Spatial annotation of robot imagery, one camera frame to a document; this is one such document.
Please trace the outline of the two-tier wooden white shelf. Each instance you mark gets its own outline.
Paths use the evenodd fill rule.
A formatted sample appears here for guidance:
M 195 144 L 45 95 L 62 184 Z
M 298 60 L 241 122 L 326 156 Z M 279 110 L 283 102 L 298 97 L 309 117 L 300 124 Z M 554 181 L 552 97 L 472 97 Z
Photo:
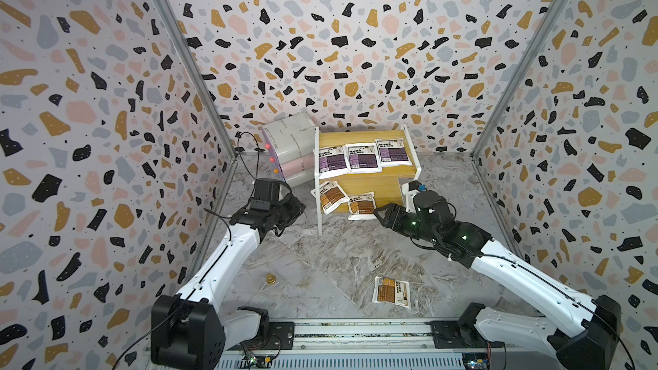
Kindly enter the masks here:
M 363 130 L 354 132 L 329 132 L 323 133 L 319 128 L 315 129 L 315 188 L 319 188 L 323 180 L 320 180 L 318 152 L 321 148 L 337 147 L 352 143 L 375 142 L 377 139 L 400 139 L 404 140 L 404 148 L 411 160 L 412 165 L 387 167 L 382 172 L 369 174 L 347 174 L 333 177 L 347 195 L 360 195 L 374 192 L 375 202 L 378 207 L 389 203 L 403 205 L 403 196 L 400 181 L 418 180 L 422 174 L 422 167 L 414 149 L 411 133 L 406 124 L 400 125 L 395 130 Z

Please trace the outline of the purple coffee bag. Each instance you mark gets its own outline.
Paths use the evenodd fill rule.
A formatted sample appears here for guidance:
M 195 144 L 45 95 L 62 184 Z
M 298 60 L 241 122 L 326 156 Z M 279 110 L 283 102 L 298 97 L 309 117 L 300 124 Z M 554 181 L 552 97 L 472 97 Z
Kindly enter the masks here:
M 378 148 L 374 142 L 344 146 L 351 174 L 373 174 L 383 171 Z
M 317 169 L 320 180 L 349 174 L 351 166 L 345 146 L 320 148 Z
M 383 168 L 412 165 L 403 138 L 377 139 L 375 145 L 377 146 L 381 166 Z

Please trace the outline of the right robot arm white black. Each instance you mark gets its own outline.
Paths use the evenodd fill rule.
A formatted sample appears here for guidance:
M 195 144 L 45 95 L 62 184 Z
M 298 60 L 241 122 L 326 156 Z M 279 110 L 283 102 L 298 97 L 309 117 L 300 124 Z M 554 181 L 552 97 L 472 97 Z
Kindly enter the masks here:
M 493 279 L 535 310 L 538 317 L 504 313 L 471 303 L 459 325 L 488 342 L 515 344 L 555 359 L 565 369 L 609 369 L 620 340 L 620 305 L 592 298 L 517 257 L 488 232 L 456 218 L 455 207 L 431 190 L 417 192 L 410 208 L 375 209 L 380 224 L 422 241 L 463 267 Z

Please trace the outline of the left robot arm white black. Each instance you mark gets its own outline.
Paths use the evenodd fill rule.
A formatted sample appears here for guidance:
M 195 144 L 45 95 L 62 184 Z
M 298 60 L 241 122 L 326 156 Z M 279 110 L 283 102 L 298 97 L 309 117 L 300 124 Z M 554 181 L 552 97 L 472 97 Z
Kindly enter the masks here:
M 245 206 L 227 221 L 227 233 L 200 270 L 173 296 L 160 296 L 151 310 L 152 363 L 176 369 L 214 369 L 222 354 L 269 343 L 267 310 L 241 307 L 221 316 L 231 283 L 270 232 L 281 235 L 305 205 L 280 180 L 259 178 Z

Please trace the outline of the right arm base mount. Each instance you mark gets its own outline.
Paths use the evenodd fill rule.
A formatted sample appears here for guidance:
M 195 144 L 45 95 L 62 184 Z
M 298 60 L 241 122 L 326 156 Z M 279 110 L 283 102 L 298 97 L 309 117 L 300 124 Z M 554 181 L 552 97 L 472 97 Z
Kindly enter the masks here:
M 484 349 L 488 342 L 472 325 L 457 320 L 434 320 L 429 323 L 435 349 Z

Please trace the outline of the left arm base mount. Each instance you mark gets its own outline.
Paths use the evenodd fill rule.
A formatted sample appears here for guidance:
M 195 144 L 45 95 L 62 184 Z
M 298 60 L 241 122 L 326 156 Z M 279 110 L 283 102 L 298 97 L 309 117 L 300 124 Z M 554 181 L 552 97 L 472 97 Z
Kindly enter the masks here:
M 292 350 L 294 344 L 296 325 L 293 321 L 270 321 L 261 325 L 256 336 L 231 347 L 238 351 L 243 347 L 249 350 Z

